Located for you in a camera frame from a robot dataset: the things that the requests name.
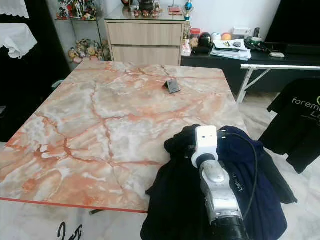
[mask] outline black cable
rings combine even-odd
[[[251,198],[250,198],[250,201],[249,201],[249,204],[248,204],[248,207],[243,215],[243,220],[246,219],[249,211],[250,211],[250,208],[251,208],[251,205],[252,205],[252,202],[253,202],[253,199],[254,199],[254,195],[255,195],[255,191],[256,191],[256,188],[257,188],[257,181],[258,181],[258,157],[257,157],[257,152],[256,152],[256,149],[255,147],[252,145],[252,143],[246,139],[245,137],[237,134],[237,133],[227,133],[227,132],[224,132],[223,134],[224,136],[235,136],[235,137],[238,137],[242,140],[244,140],[245,142],[247,142],[251,148],[252,148],[252,151],[253,151],[253,154],[254,154],[254,162],[255,162],[255,166],[254,166],[254,182],[253,182],[253,189],[252,189],[252,194],[251,194]]]

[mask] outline cabinet drawer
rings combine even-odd
[[[182,24],[108,23],[112,45],[180,46]]]
[[[113,46],[112,52],[116,62],[179,65],[179,47]]]

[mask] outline wooden cabinet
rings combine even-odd
[[[116,9],[104,20],[112,61],[135,64],[181,64],[182,16],[134,18]]]

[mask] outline pink marble tabletop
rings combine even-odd
[[[84,61],[0,153],[0,200],[145,213],[165,140],[192,124],[246,131],[222,70]]]

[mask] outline white cloth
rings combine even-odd
[[[35,45],[37,40],[25,23],[1,23],[0,24],[0,48],[9,49],[11,58],[21,59]]]
[[[1,14],[29,18],[25,0],[0,0]]]

